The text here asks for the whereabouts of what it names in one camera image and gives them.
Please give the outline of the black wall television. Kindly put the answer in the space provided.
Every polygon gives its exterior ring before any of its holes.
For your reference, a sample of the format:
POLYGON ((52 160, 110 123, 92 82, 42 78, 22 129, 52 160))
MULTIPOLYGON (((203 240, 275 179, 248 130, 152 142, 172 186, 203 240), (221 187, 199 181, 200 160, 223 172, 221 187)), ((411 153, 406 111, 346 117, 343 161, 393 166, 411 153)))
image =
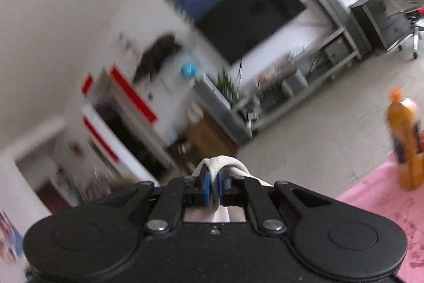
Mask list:
POLYGON ((222 0, 196 28, 231 65, 305 10, 301 0, 222 0))

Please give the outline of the pink cartoon blanket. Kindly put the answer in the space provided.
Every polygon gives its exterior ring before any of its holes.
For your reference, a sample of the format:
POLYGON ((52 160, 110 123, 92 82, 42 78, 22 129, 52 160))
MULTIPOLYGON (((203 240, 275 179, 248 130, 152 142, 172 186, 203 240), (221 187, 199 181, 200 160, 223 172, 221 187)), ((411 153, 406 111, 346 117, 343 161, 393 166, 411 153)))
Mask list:
POLYGON ((403 282, 423 281, 423 187, 406 191, 398 184, 395 155, 338 197, 357 208, 393 220, 405 232, 408 251, 398 272, 403 282))

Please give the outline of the beige t-shirt navy trim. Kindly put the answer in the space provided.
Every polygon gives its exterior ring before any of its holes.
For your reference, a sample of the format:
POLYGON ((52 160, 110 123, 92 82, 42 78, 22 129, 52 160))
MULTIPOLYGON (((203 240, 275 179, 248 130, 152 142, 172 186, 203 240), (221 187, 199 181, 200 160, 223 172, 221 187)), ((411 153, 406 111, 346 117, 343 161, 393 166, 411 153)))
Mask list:
POLYGON ((271 184, 250 174, 247 167, 232 156, 215 156, 203 159, 193 172, 194 177, 199 177, 201 169, 206 167, 211 174, 211 202, 202 207, 189 207, 186 209, 183 220, 194 223, 235 223, 246 220, 244 211, 238 206, 224 207, 221 205, 218 188, 218 173, 224 168, 229 168, 229 175, 251 177, 258 180, 261 185, 270 187, 271 184))

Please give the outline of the orange juice bottle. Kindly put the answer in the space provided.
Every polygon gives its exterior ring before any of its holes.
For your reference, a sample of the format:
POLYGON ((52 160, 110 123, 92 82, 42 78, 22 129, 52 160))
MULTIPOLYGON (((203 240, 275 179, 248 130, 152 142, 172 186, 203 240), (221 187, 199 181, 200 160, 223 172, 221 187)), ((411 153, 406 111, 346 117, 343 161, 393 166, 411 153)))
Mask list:
POLYGON ((397 157, 399 184, 415 190, 423 184, 423 152, 420 150, 420 109, 401 88, 389 94, 386 119, 397 157))

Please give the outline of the grey tall left speaker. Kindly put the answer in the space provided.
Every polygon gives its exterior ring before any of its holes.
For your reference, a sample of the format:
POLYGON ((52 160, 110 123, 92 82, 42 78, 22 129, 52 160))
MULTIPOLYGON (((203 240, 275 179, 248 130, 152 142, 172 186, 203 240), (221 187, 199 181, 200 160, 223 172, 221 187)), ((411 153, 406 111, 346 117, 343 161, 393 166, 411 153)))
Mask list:
POLYGON ((222 128, 237 146, 242 146, 252 139, 252 132, 246 127, 242 118, 232 111, 228 102, 212 80, 203 74, 196 79, 193 87, 201 107, 222 128))

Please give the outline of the green potted plant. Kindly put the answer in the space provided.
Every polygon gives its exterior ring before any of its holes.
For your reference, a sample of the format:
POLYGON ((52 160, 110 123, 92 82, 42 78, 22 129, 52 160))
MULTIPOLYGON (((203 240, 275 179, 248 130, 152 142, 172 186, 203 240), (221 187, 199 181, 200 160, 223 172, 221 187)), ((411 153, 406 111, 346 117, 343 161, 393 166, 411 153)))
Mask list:
POLYGON ((225 67, 222 67, 217 73, 216 87, 223 97, 230 102, 230 104, 235 104, 239 100, 241 76, 242 60, 239 60, 239 67, 235 80, 231 78, 231 75, 225 67))

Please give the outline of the grey tall right speaker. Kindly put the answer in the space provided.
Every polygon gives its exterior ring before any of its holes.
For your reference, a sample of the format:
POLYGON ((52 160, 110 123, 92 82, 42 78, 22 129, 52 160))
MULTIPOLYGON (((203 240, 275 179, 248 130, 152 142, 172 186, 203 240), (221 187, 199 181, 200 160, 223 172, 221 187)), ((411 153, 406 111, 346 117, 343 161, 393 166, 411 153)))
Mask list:
POLYGON ((372 46, 348 6, 341 0, 317 0, 317 2, 336 27, 345 27, 346 33, 352 38, 360 55, 371 51, 372 46))

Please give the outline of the brown wooden cabinet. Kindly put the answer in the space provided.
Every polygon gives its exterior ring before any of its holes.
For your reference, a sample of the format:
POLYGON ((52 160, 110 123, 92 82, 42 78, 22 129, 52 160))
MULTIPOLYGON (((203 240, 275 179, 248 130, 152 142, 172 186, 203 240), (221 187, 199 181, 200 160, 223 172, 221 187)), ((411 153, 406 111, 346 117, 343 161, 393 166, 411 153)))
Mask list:
POLYGON ((194 170, 203 159, 236 156, 239 148, 208 114, 196 124, 189 124, 167 152, 183 169, 194 170))

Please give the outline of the grey tall speaker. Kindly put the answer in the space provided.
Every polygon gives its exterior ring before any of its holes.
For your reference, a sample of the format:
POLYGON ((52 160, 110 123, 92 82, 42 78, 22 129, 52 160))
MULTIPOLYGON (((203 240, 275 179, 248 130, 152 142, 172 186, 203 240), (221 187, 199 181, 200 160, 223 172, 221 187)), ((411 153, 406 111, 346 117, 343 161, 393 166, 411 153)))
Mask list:
POLYGON ((371 51, 372 46, 348 6, 341 0, 317 0, 317 2, 336 27, 345 27, 346 33, 352 38, 360 55, 371 51))
POLYGON ((252 139, 252 132, 246 127, 242 118, 232 111, 228 102, 212 80, 203 74, 196 79, 193 87, 201 107, 222 128, 237 146, 242 146, 252 139))

